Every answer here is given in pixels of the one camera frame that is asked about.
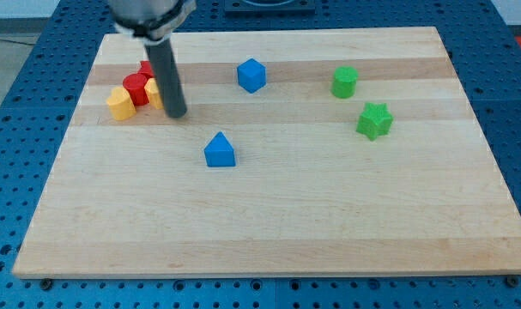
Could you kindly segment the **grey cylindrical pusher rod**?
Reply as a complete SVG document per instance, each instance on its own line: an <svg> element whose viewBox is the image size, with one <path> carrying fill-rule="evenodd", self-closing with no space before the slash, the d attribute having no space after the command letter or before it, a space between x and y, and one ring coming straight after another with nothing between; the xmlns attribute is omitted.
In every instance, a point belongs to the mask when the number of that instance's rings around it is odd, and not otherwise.
<svg viewBox="0 0 521 309"><path fill-rule="evenodd" d="M156 45L145 45L166 115L182 118L187 113L178 67L169 39Z"/></svg>

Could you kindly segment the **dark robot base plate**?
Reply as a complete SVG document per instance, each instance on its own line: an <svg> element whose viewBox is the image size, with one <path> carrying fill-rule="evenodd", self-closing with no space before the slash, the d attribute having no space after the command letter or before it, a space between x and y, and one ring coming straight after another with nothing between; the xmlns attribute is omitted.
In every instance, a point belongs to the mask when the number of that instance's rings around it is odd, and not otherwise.
<svg viewBox="0 0 521 309"><path fill-rule="evenodd" d="M312 13L316 9L315 0L223 0L222 2L227 15L241 13Z"/></svg>

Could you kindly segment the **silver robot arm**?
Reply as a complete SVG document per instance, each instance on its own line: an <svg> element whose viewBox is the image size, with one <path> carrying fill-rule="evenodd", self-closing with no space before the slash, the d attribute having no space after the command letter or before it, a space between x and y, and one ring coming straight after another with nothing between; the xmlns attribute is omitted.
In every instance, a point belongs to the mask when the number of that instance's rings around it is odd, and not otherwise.
<svg viewBox="0 0 521 309"><path fill-rule="evenodd" d="M109 0L116 29L141 40L155 74L166 115L187 113L170 37L197 8L195 0Z"/></svg>

